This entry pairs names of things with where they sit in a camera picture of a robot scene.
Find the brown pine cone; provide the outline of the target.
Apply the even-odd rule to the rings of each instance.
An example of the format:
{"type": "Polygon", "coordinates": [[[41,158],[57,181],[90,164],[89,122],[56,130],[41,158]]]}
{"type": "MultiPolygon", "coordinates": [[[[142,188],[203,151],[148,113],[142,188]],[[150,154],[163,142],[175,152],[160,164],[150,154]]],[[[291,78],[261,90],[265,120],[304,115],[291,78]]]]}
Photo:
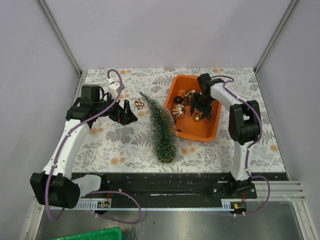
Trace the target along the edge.
{"type": "Polygon", "coordinates": [[[143,100],[138,98],[137,100],[134,101],[134,106],[136,109],[142,110],[145,107],[145,103],[143,102],[143,100]]]}

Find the gold and brown ornament pile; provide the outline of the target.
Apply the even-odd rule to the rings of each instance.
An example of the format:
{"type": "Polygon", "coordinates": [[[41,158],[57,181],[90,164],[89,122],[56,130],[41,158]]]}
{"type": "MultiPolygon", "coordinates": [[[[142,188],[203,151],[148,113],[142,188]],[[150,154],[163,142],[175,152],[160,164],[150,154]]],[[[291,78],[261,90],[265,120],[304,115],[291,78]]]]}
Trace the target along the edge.
{"type": "Polygon", "coordinates": [[[186,89],[184,96],[183,96],[183,101],[184,101],[184,106],[188,106],[192,103],[194,95],[198,94],[198,92],[194,89],[186,89]]]}

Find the orange plastic tub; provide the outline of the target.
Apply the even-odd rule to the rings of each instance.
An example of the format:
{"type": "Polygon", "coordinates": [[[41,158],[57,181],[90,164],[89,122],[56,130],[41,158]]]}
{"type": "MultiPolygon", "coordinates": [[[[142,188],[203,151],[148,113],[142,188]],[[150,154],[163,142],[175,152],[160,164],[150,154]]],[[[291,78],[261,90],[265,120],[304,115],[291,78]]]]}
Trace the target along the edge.
{"type": "MultiPolygon", "coordinates": [[[[172,111],[174,109],[174,98],[183,97],[186,90],[195,90],[197,93],[201,91],[198,85],[196,75],[180,74],[174,77],[170,90],[167,94],[164,106],[172,111]]],[[[185,114],[178,118],[175,122],[177,135],[182,139],[196,142],[211,142],[215,139],[218,132],[222,104],[218,101],[212,103],[211,119],[201,119],[196,121],[196,117],[200,117],[201,113],[195,109],[193,115],[190,113],[190,105],[185,107],[185,114]]]]}

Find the small green christmas tree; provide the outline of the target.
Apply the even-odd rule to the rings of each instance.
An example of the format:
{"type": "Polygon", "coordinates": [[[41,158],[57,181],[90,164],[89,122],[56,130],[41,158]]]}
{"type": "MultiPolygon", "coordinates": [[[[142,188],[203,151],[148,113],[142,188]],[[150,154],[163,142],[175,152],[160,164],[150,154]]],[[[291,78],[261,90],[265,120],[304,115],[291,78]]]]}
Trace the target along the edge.
{"type": "Polygon", "coordinates": [[[150,132],[154,156],[163,164],[172,163],[178,155],[178,135],[170,111],[158,100],[139,93],[150,112],[150,132]]]}

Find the small gold bauble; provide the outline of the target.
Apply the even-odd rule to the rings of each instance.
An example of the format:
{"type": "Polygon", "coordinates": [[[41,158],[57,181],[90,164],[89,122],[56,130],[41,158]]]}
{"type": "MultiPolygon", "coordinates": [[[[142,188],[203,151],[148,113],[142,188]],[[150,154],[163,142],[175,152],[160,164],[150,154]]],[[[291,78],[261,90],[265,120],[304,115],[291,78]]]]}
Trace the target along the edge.
{"type": "Polygon", "coordinates": [[[195,114],[195,115],[193,116],[193,120],[194,120],[194,122],[196,122],[196,123],[200,122],[201,119],[202,119],[202,114],[197,113],[197,114],[195,114]]]}

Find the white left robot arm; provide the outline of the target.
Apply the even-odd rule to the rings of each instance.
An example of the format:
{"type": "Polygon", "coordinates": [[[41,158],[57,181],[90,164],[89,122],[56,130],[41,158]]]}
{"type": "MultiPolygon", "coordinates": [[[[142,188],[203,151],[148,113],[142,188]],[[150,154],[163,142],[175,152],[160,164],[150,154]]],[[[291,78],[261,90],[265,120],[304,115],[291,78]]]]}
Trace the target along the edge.
{"type": "Polygon", "coordinates": [[[30,177],[39,204],[73,209],[81,197],[91,192],[98,198],[107,195],[109,186],[100,176],[87,174],[72,179],[72,170],[84,139],[99,117],[109,117],[123,126],[138,120],[128,100],[120,106],[119,93],[123,88],[119,82],[110,83],[107,91],[96,84],[81,87],[80,97],[67,111],[63,134],[51,159],[42,172],[34,172],[30,177]]]}

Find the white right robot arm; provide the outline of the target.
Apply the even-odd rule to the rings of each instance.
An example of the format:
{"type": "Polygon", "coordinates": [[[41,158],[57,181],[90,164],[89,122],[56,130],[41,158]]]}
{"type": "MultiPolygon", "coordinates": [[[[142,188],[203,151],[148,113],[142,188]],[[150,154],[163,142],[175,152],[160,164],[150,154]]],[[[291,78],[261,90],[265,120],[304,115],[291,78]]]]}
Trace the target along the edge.
{"type": "Polygon", "coordinates": [[[201,74],[197,78],[200,93],[193,95],[190,114],[197,110],[202,117],[211,117],[213,101],[220,102],[229,110],[228,132],[234,141],[234,162],[228,184],[228,194],[233,198],[243,195],[251,184],[250,149],[262,137],[263,128],[260,105],[256,100],[245,101],[227,88],[235,79],[227,75],[201,74]]]}

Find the large gold striped bauble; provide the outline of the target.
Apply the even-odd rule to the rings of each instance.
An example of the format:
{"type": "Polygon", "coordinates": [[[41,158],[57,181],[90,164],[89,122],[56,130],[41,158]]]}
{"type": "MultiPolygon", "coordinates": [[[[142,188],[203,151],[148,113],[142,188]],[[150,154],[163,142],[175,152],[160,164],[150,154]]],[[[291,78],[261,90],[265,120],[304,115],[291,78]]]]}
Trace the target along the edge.
{"type": "Polygon", "coordinates": [[[172,114],[178,119],[182,118],[185,115],[186,109],[185,106],[177,103],[173,106],[172,114]]]}

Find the floral patterned table mat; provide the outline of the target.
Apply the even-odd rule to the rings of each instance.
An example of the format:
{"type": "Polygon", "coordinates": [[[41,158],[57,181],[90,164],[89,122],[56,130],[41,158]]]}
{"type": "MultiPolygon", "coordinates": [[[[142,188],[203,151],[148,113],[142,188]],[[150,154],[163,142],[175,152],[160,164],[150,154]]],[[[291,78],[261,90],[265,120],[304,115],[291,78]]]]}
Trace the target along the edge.
{"type": "Polygon", "coordinates": [[[83,140],[77,153],[73,171],[132,172],[132,173],[222,173],[229,172],[234,162],[234,144],[229,135],[229,114],[220,112],[216,137],[210,142],[187,139],[178,141],[178,156],[171,163],[161,163],[154,156],[150,134],[150,112],[134,103],[144,93],[160,103],[166,101],[172,81],[178,75],[209,73],[212,76],[233,77],[228,89],[244,100],[256,100],[260,106],[263,135],[251,148],[250,170],[253,173],[285,172],[280,150],[270,123],[263,97],[251,67],[168,67],[120,68],[118,74],[105,68],[91,68],[85,73],[86,84],[107,85],[107,77],[122,79],[121,100],[129,100],[138,120],[123,126],[108,117],[99,118],[83,140]]]}

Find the green plastic crate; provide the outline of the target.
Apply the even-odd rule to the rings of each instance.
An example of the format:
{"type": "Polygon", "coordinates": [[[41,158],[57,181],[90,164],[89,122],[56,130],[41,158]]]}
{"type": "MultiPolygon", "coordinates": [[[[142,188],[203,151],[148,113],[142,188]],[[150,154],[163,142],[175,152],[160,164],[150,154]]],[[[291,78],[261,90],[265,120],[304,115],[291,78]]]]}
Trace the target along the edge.
{"type": "Polygon", "coordinates": [[[57,237],[56,240],[122,240],[123,234],[119,227],[105,228],[87,233],[57,237]]]}

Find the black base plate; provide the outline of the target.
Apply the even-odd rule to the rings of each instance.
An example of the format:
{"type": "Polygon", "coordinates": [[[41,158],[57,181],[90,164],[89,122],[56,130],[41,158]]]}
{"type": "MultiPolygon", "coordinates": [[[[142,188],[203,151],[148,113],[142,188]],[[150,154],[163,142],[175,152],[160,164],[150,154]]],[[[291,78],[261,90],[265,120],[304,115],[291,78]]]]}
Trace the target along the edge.
{"type": "Polygon", "coordinates": [[[86,198],[109,198],[113,202],[132,200],[147,205],[208,207],[223,199],[253,200],[257,198],[252,183],[247,188],[230,188],[228,173],[111,173],[99,172],[101,186],[86,198]]]}

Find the aluminium frame post left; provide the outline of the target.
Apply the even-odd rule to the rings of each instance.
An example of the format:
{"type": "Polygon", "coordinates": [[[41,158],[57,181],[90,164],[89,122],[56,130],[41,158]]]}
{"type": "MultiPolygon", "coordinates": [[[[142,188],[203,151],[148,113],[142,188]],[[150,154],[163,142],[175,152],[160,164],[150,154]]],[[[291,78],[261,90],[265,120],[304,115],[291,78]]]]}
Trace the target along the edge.
{"type": "Polygon", "coordinates": [[[60,27],[57,24],[57,21],[55,20],[55,17],[52,13],[52,11],[50,10],[47,2],[45,0],[37,0],[36,1],[39,4],[39,7],[41,8],[41,11],[43,12],[43,14],[45,15],[48,24],[50,25],[54,35],[56,36],[60,46],[62,47],[64,53],[66,54],[68,60],[70,61],[74,71],[76,72],[76,74],[78,76],[80,76],[82,74],[82,69],[79,66],[76,58],[74,57],[67,41],[65,40],[63,33],[60,29],[60,27]]]}

